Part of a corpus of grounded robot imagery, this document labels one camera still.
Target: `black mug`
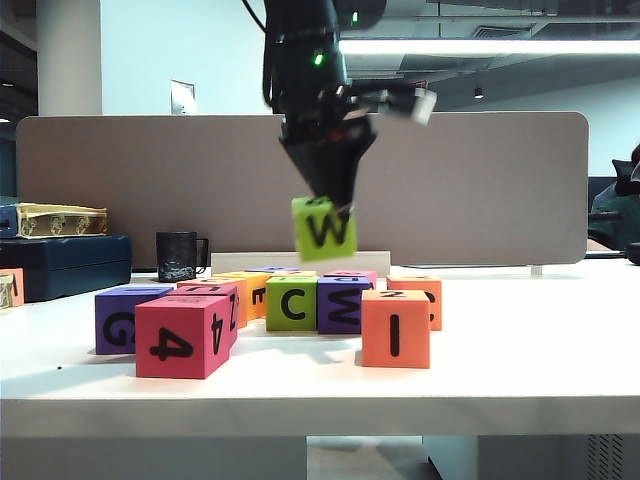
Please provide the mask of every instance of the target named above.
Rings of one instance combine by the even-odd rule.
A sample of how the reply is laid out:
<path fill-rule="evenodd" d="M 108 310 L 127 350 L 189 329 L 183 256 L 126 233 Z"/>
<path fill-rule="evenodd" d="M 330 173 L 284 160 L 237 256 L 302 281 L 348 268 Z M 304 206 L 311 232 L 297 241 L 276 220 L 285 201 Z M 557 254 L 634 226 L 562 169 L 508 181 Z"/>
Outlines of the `black mug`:
<path fill-rule="evenodd" d="M 198 261 L 198 242 L 202 242 Z M 196 278 L 204 273 L 209 255 L 209 240 L 196 232 L 156 232 L 158 280 L 175 283 Z"/>

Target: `toy block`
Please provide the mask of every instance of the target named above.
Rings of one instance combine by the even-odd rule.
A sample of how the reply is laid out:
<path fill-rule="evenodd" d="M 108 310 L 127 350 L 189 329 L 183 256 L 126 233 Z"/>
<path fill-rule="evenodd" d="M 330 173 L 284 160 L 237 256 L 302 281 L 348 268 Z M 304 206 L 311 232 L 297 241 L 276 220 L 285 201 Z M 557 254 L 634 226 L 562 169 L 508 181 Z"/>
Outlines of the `toy block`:
<path fill-rule="evenodd" d="M 317 277 L 318 272 L 315 270 L 289 270 L 284 272 L 275 272 L 271 277 Z"/>
<path fill-rule="evenodd" d="M 214 278 L 242 278 L 247 281 L 247 318 L 261 318 L 267 314 L 267 280 L 271 277 L 264 272 L 226 272 L 213 275 Z"/>
<path fill-rule="evenodd" d="M 333 270 L 323 275 L 324 277 L 366 277 L 375 290 L 378 282 L 378 272 L 374 270 Z"/>
<path fill-rule="evenodd" d="M 356 253 L 355 216 L 338 216 L 326 197 L 291 201 L 296 250 L 303 262 L 347 257 Z"/>
<path fill-rule="evenodd" d="M 238 287 L 235 285 L 192 285 L 186 287 L 179 287 L 170 291 L 167 295 L 199 295 L 199 296 L 214 296 L 214 297 L 226 297 L 229 299 L 229 305 L 231 307 L 231 324 L 229 331 L 231 332 L 231 344 L 234 344 L 238 338 L 238 305 L 240 304 L 240 297 L 238 296 Z"/>
<path fill-rule="evenodd" d="M 431 330 L 442 330 L 442 280 L 433 275 L 387 275 L 389 290 L 423 290 L 431 302 Z"/>
<path fill-rule="evenodd" d="M 360 333 L 362 291 L 371 288 L 366 277 L 318 279 L 318 333 Z"/>
<path fill-rule="evenodd" d="M 238 328 L 244 328 L 249 321 L 249 306 L 247 305 L 247 298 L 249 298 L 249 287 L 247 280 L 244 278 L 225 278 L 225 277 L 210 277 L 210 278 L 198 278 L 194 280 L 186 280 L 184 282 L 178 282 L 178 288 L 181 287 L 193 287 L 193 286 L 212 286 L 212 285 L 233 285 L 238 289 Z"/>
<path fill-rule="evenodd" d="M 24 305 L 24 274 L 21 268 L 0 269 L 0 308 Z"/>
<path fill-rule="evenodd" d="M 429 368 L 429 299 L 421 290 L 362 292 L 362 365 Z"/>
<path fill-rule="evenodd" d="M 316 329 L 318 277 L 285 275 L 267 281 L 269 331 L 313 331 Z"/>
<path fill-rule="evenodd" d="M 173 287 L 117 287 L 95 296 L 96 354 L 135 353 L 135 307 Z"/>
<path fill-rule="evenodd" d="M 271 267 L 259 267 L 259 268 L 247 268 L 245 272 L 258 272 L 258 273 L 279 273 L 279 272 L 297 272 L 296 267 L 279 267 L 273 265 Z"/>
<path fill-rule="evenodd" d="M 222 296 L 168 295 L 136 306 L 136 376 L 207 378 L 229 359 L 231 305 Z"/>

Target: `storage box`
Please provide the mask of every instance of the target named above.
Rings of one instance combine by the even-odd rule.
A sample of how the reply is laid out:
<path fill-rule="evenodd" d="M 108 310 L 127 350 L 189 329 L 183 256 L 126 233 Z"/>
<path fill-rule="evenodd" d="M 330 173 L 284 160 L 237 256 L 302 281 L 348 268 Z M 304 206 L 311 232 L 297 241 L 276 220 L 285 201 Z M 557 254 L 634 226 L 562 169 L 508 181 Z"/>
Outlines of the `storage box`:
<path fill-rule="evenodd" d="M 39 302 L 128 283 L 129 237 L 7 239 L 0 268 L 24 270 L 25 301 Z"/>

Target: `ceiling light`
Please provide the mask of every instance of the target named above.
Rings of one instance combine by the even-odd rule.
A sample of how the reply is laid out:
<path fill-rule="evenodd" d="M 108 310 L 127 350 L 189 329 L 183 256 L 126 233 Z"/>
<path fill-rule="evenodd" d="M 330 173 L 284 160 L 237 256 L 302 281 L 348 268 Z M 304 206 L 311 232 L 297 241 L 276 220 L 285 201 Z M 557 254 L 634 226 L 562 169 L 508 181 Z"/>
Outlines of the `ceiling light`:
<path fill-rule="evenodd" d="M 637 55 L 640 40 L 342 40 L 345 55 Z"/>

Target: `number 4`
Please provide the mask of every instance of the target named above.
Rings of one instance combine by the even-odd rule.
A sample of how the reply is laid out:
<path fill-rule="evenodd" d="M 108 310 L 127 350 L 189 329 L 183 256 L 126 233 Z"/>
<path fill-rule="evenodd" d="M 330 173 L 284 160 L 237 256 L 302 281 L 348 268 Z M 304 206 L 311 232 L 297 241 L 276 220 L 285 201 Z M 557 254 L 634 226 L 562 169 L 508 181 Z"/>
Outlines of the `number 4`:
<path fill-rule="evenodd" d="M 221 318 L 218 320 L 218 315 L 213 314 L 213 322 L 211 323 L 211 330 L 213 331 L 213 354 L 217 355 L 220 350 L 220 340 L 222 339 L 222 328 L 224 326 L 224 320 Z"/>
<path fill-rule="evenodd" d="M 184 338 L 179 337 L 171 330 L 167 328 L 161 328 L 158 332 L 158 343 L 160 345 L 151 347 L 149 353 L 158 357 L 161 362 L 164 362 L 169 357 L 190 357 L 193 355 L 193 346 L 187 342 Z M 172 342 L 177 347 L 170 347 L 169 342 Z"/>

